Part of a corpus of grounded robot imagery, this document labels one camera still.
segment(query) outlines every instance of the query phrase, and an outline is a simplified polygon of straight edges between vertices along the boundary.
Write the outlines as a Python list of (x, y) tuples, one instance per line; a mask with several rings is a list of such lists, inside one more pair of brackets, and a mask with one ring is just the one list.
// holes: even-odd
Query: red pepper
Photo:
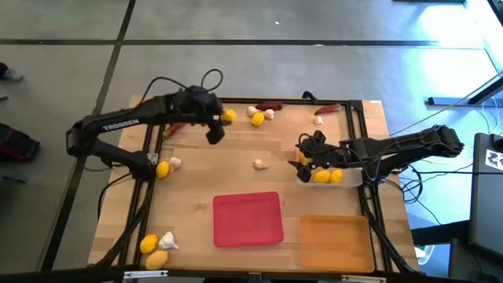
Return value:
[(178, 130), (180, 130), (183, 126), (185, 126), (185, 123), (174, 123), (171, 124), (165, 131), (164, 131), (164, 139), (171, 138), (173, 134), (175, 134)]
[(266, 111), (267, 109), (273, 109), (274, 111), (282, 110), (283, 109), (283, 102), (281, 102), (281, 101), (267, 101), (267, 102), (261, 103), (259, 105), (256, 105), (255, 108), (257, 108), (260, 111)]
[(340, 111), (340, 105), (326, 105), (324, 107), (321, 107), (320, 109), (316, 110), (314, 113), (315, 115), (320, 115), (324, 113), (333, 113), (333, 112), (338, 112)]

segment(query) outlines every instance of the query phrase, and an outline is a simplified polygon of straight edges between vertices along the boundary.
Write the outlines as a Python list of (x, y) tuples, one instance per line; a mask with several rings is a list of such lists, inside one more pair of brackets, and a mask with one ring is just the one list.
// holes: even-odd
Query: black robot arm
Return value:
[(307, 158), (306, 164), (290, 162), (297, 169), (297, 177), (309, 182), (311, 170), (317, 167), (363, 167), (363, 180), (376, 183), (394, 169), (429, 156), (456, 157), (463, 144), (453, 129), (433, 126), (414, 134), (376, 140), (356, 138), (340, 141), (339, 146), (325, 144), (326, 137), (319, 130), (314, 134), (301, 134), (296, 147)]
[(180, 89), (175, 94), (156, 96), (136, 107), (102, 115), (86, 116), (66, 132), (67, 152), (71, 156), (98, 156), (108, 166), (112, 162), (129, 167), (133, 178), (148, 179), (156, 168), (142, 151), (128, 152), (115, 145), (100, 141), (97, 136), (112, 130), (138, 124), (160, 125), (190, 123), (208, 125), (206, 133), (212, 145), (222, 140), (222, 102), (201, 86)]

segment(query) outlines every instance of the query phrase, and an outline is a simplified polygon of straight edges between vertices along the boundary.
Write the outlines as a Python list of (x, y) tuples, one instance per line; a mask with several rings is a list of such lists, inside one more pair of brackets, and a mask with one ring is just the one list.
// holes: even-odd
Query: wooden table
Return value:
[[(131, 105), (136, 105), (137, 101), (138, 97), (133, 97)], [(363, 101), (363, 105), (369, 136), (386, 138), (388, 132), (380, 101)], [(182, 128), (163, 144), (160, 160), (176, 156), (182, 159), (182, 166), (168, 178), (156, 180), (147, 234), (161, 237), (167, 231), (174, 233), (180, 250), (170, 250), (167, 269), (306, 272), (297, 259), (299, 217), (361, 214), (356, 188), (301, 187), (297, 184), (295, 169), (286, 162), (296, 159), (294, 145), (300, 133), (313, 134), (321, 130), (327, 143), (335, 145), (339, 140), (348, 139), (344, 111), (324, 116), (324, 124), (315, 126), (312, 114), (319, 106), (289, 105), (276, 112), (274, 120), (253, 127), (246, 116), (248, 106), (226, 105), (236, 110), (237, 121), (226, 128), (226, 136), (217, 145), (209, 145), (204, 137), (207, 128), (197, 125)], [(119, 146), (140, 150), (145, 128), (141, 125), (124, 129)], [(257, 158), (270, 164), (270, 168), (255, 171), (252, 162)], [(111, 180), (125, 173), (126, 168), (116, 168)], [(396, 176), (389, 179), (398, 181)], [(123, 232), (133, 184), (133, 180), (126, 180), (108, 190), (89, 263), (101, 259)], [(387, 235), (408, 264), (419, 270), (402, 193), (389, 185), (381, 185), (379, 190)], [(216, 248), (213, 245), (213, 197), (267, 191), (280, 195), (284, 241), (274, 246)], [(136, 243), (135, 236), (131, 243)], [(383, 270), (375, 234), (373, 243), (376, 269)], [(128, 263), (133, 257), (131, 245)]]

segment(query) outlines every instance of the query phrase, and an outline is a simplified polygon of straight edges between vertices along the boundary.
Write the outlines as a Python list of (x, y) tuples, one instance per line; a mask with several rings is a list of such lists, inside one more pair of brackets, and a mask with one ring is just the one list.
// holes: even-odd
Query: garlic bulb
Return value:
[(267, 109), (264, 111), (264, 116), (266, 119), (274, 119), (274, 110), (273, 109)]
[(314, 124), (316, 124), (316, 125), (323, 124), (323, 119), (321, 118), (321, 116), (314, 117)]
[(169, 163), (170, 163), (170, 173), (173, 173), (173, 171), (177, 170), (182, 165), (182, 160), (173, 156), (170, 158)]
[(256, 159), (255, 161), (253, 161), (253, 167), (254, 169), (256, 170), (262, 170), (262, 169), (267, 169), (269, 168), (269, 165), (267, 165), (265, 162), (263, 162), (262, 160), (259, 160), (259, 159)]
[(179, 249), (179, 247), (174, 243), (174, 235), (172, 232), (167, 232), (162, 238), (160, 238), (159, 247)]
[(248, 117), (253, 117), (253, 115), (257, 112), (260, 112), (260, 110), (258, 110), (257, 108), (255, 108), (253, 106), (250, 106), (250, 107), (248, 107), (248, 110), (246, 111), (246, 115), (248, 115)]

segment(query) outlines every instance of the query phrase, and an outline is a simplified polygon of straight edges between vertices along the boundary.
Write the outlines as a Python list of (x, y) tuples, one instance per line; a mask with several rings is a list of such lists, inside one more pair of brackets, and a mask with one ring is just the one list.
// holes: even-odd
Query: toy lemon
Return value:
[(170, 173), (170, 163), (167, 161), (160, 162), (157, 164), (156, 174), (157, 178), (166, 178)]
[(167, 251), (155, 251), (145, 260), (147, 270), (158, 270), (167, 263), (169, 255)]
[(144, 255), (151, 253), (157, 246), (159, 239), (154, 234), (147, 235), (141, 240), (140, 252)]
[(237, 118), (236, 111), (232, 109), (224, 109), (222, 114), (222, 120), (233, 122)]
[(265, 119), (264, 113), (257, 112), (253, 114), (253, 117), (251, 118), (251, 123), (253, 124), (253, 126), (258, 127), (262, 125), (262, 123), (264, 123), (264, 119)]
[(314, 175), (314, 182), (329, 182), (330, 181), (330, 172), (327, 170), (319, 171)]
[(341, 183), (343, 181), (343, 172), (341, 170), (334, 170), (330, 175), (331, 183)]

